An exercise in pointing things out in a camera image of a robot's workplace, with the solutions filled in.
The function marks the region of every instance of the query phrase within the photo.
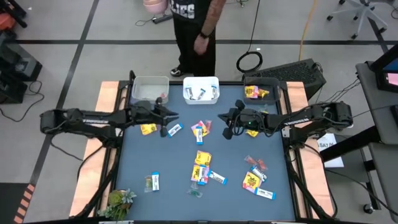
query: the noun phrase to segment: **office chair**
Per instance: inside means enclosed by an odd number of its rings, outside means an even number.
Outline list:
[[[358,28],[357,28],[356,32],[354,33],[354,35],[351,36],[351,38],[353,40],[355,38],[357,38],[357,36],[359,35],[359,32],[361,31],[361,28],[363,25],[363,21],[367,17],[373,19],[375,22],[377,22],[379,24],[382,24],[382,27],[379,29],[380,33],[383,33],[384,31],[387,30],[387,26],[388,26],[387,23],[384,22],[377,14],[375,14],[373,12],[373,10],[374,10],[375,5],[377,5],[379,3],[392,4],[394,2],[394,0],[384,0],[384,1],[383,0],[359,0],[359,2],[357,2],[356,0],[339,0],[339,4],[342,5],[346,1],[348,3],[350,3],[351,5],[353,5],[354,8],[332,12],[327,17],[327,19],[329,21],[331,21],[331,19],[333,18],[334,15],[347,13],[347,12],[355,12],[354,20],[356,21],[359,19],[359,24],[358,24]]]

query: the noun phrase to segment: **white paper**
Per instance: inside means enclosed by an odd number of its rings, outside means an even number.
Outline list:
[[[318,139],[319,151],[329,148],[336,144],[335,135],[332,133],[326,133],[322,138]],[[341,157],[332,159],[325,163],[326,168],[344,167],[343,160]]]

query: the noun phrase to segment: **blue table surface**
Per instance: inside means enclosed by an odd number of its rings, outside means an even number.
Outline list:
[[[225,123],[217,115],[227,113],[237,99],[242,99],[242,86],[220,86],[220,98],[215,105],[187,105],[182,86],[171,85],[166,107],[178,112],[177,123],[183,129],[172,138],[161,138],[159,132],[143,136],[139,126],[126,130],[116,181],[117,189],[131,189],[137,194],[126,220],[294,220],[289,180],[280,133],[271,138],[247,134],[226,140],[222,136]],[[246,105],[258,109],[257,105]],[[275,105],[268,106],[276,113]],[[211,132],[198,146],[191,126],[199,120],[212,120]],[[211,153],[210,168],[227,177],[226,185],[209,179],[199,186],[202,198],[187,194],[191,186],[197,150]],[[250,165],[244,158],[250,155],[262,159],[269,168],[268,180],[260,188],[276,193],[275,200],[254,195],[242,188]],[[145,176],[159,172],[160,190],[144,193]]]

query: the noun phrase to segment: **person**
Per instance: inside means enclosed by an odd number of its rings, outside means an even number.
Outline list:
[[[216,68],[216,25],[226,0],[170,0],[174,32],[180,49],[180,65],[170,71],[180,77],[214,76]]]

